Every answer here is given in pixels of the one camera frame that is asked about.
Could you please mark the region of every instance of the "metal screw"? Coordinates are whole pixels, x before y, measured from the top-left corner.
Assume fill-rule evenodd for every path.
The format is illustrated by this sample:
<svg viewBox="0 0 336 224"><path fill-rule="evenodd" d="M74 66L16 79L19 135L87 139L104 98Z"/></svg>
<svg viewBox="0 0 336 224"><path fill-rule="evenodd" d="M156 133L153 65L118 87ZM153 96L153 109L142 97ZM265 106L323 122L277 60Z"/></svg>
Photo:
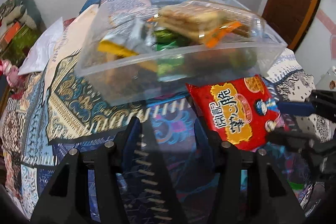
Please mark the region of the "metal screw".
<svg viewBox="0 0 336 224"><path fill-rule="evenodd" d="M314 144L315 144L315 141L313 139L310 139L309 140L309 146L310 146L310 148L313 148Z"/></svg>
<svg viewBox="0 0 336 224"><path fill-rule="evenodd" d="M258 153L259 153L260 155L262 155L262 156L264 156L264 155L266 155L266 154L267 154L266 150L265 150L265 149L263 149L263 148L261 148L261 149L258 149Z"/></svg>
<svg viewBox="0 0 336 224"><path fill-rule="evenodd" d="M229 142L222 142L221 146L223 148L229 148L231 146L231 144Z"/></svg>
<svg viewBox="0 0 336 224"><path fill-rule="evenodd" d="M114 142L113 141L107 141L106 143L104 143L106 148L111 148L114 146Z"/></svg>
<svg viewBox="0 0 336 224"><path fill-rule="evenodd" d="M77 148L71 148L71 149L69 150L69 154L72 155L72 156L73 156L73 155L76 155L77 152L78 152Z"/></svg>

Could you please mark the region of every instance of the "clear plastic container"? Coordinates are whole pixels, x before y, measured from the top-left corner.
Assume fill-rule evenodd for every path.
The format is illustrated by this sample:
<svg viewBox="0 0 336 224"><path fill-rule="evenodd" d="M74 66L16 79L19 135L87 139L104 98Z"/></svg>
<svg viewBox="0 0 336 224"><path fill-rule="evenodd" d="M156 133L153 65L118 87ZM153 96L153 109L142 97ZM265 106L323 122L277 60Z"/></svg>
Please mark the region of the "clear plastic container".
<svg viewBox="0 0 336 224"><path fill-rule="evenodd" d="M97 50L116 19L144 15L186 0L115 0L95 16L75 67L111 105L185 91L185 83L209 85L254 74L265 75L287 44L267 24L263 39L226 35L213 48L195 45L126 58ZM236 0L205 0L246 9Z"/></svg>

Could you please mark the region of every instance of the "paisley pattern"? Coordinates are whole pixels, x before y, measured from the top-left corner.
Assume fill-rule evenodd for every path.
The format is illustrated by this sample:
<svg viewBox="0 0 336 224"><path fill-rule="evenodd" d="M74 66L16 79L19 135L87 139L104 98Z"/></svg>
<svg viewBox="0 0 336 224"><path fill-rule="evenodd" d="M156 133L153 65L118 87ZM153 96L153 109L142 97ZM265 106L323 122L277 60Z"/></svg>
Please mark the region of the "paisley pattern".
<svg viewBox="0 0 336 224"><path fill-rule="evenodd" d="M88 0L86 5L90 1L110 0ZM132 2L132 5L136 7L146 3ZM196 149L194 138L196 114L188 94L178 93L111 107L90 82L74 73L85 37L83 30L88 28L96 11L97 5L95 8L91 6L65 30L46 70L29 75L22 99L8 102L0 126L8 175L7 190L20 200L30 218L38 195L71 148L76 147L82 152L96 149L107 140L113 140L117 131L123 130L136 115L154 129L155 149L162 152L188 221L206 223L218 175L209 172L199 159L201 153ZM304 73L288 49L280 55L268 75L265 83L276 101L302 100L314 88L312 77ZM318 116L310 116L304 121L283 115L283 123L292 129L315 132L322 140L330 138L328 123ZM113 129L110 135L106 133L108 128ZM309 182L309 170L303 159L299 154L286 151L283 146L268 143L264 148L276 160L289 182L302 185L302 189L294 192L305 206L307 195L311 195L314 188ZM146 149L150 152L152 147L148 145ZM141 179L146 175L138 172L143 168L137 163L138 159L134 154L130 170L118 176L124 208L131 223L158 223L150 209L152 203L147 200L148 193L144 192ZM243 172L241 198L244 198L246 178ZM91 217L99 221L94 172L89 173L88 179Z"/></svg>

